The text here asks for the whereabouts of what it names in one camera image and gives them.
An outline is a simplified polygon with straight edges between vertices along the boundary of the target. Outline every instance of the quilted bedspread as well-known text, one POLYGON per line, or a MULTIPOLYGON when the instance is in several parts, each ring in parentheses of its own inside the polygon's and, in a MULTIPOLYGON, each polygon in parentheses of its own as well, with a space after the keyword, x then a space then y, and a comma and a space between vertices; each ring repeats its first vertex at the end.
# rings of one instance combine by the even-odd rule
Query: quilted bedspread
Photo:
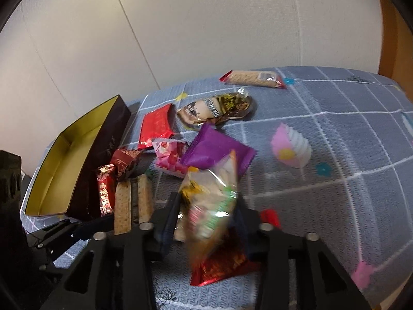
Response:
MULTIPOLYGON (((250 207, 275 209, 285 232, 318 233, 376 306, 409 277, 413 267, 413 105, 396 82, 372 73, 324 67, 263 70, 281 73, 290 78, 290 85, 286 90, 247 86, 256 111, 247 121, 232 120, 221 127, 225 134, 257 150, 240 180, 240 191, 250 207), (273 154, 271 140, 282 123, 309 141, 311 158, 302 170, 283 164, 273 154)), ((135 147, 143 116, 164 104, 172 102, 180 108, 237 88, 215 76, 131 102, 133 115, 122 144, 135 147)), ((171 120, 176 137, 194 139, 197 133, 185 129, 176 115, 171 120)), ((147 153, 139 166, 153 167, 153 161, 154 154, 147 153)), ((180 182, 155 173, 157 207, 163 206, 180 182)), ((23 212, 21 217, 28 231, 56 221, 56 217, 28 218, 23 212)), ((77 243, 56 265, 67 267, 84 245, 77 243)), ((178 243, 152 269, 160 308, 240 309, 255 303, 257 273, 190 286, 185 248, 178 243)), ((295 282, 291 280, 290 305, 294 307, 295 282)))

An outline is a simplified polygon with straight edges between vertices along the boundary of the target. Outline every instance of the purple wrapper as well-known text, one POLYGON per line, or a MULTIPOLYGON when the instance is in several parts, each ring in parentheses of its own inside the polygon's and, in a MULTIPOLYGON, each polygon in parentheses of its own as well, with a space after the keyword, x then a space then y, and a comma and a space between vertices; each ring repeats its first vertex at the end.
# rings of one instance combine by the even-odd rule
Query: purple wrapper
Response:
POLYGON ((204 123, 187 152, 182 156, 181 163, 201 170, 209 169, 227 156, 231 150, 235 150, 237 155, 238 176, 240 178, 257 152, 204 123))

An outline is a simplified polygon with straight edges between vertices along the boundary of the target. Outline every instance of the open box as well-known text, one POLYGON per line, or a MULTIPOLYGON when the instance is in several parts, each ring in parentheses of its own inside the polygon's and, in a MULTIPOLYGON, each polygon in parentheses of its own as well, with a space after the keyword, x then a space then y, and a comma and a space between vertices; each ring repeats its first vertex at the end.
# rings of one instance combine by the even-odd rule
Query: open box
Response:
POLYGON ((59 134, 29 194, 28 216, 63 215, 79 220, 100 216, 95 170, 108 164, 131 116, 117 95, 59 134))

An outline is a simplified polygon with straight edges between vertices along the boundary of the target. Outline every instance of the silver screw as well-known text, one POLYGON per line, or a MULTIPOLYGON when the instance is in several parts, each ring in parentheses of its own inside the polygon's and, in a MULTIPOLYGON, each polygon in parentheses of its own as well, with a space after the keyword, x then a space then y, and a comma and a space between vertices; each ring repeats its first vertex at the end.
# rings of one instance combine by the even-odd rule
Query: silver screw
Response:
POLYGON ((270 223, 261 223, 261 224, 259 225, 259 229, 260 229, 261 231, 266 231, 266 232, 268 232, 268 231, 272 231, 272 230, 274 229, 274 226, 271 225, 270 223))
POLYGON ((310 232, 306 234, 306 239, 309 241, 317 241, 320 239, 320 236, 317 233, 310 232))
POLYGON ((154 225, 152 223, 149 222, 144 222, 144 223, 140 223, 139 224, 139 228, 142 231, 150 231, 151 229, 153 229, 154 225))
POLYGON ((97 241, 106 239, 106 233, 104 233, 104 232, 96 232, 96 233, 93 235, 93 238, 94 238, 95 240, 97 240, 97 241))

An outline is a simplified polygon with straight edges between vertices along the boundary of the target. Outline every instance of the dark red wrapper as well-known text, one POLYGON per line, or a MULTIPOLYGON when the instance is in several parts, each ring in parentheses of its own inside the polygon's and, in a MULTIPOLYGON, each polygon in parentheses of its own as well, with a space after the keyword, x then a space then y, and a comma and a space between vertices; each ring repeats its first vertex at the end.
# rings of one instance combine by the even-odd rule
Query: dark red wrapper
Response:
POLYGON ((143 117, 138 145, 139 150, 152 147, 152 139, 156 137, 168 138, 173 135, 168 122, 168 111, 171 105, 167 104, 143 117))
POLYGON ((140 150, 117 149, 113 153, 110 162, 115 165, 117 169, 117 180, 123 181, 128 177, 131 171, 139 162, 140 150))
MULTIPOLYGON (((280 228, 277 213, 267 209, 260 213, 263 222, 280 228)), ((245 275, 260 269, 258 262, 247 259, 234 229, 229 229, 224 242, 191 275, 191 286, 206 286, 226 278, 245 275)))
POLYGON ((115 207, 115 174, 116 167, 113 164, 100 166, 96 170, 101 216, 112 213, 115 207))

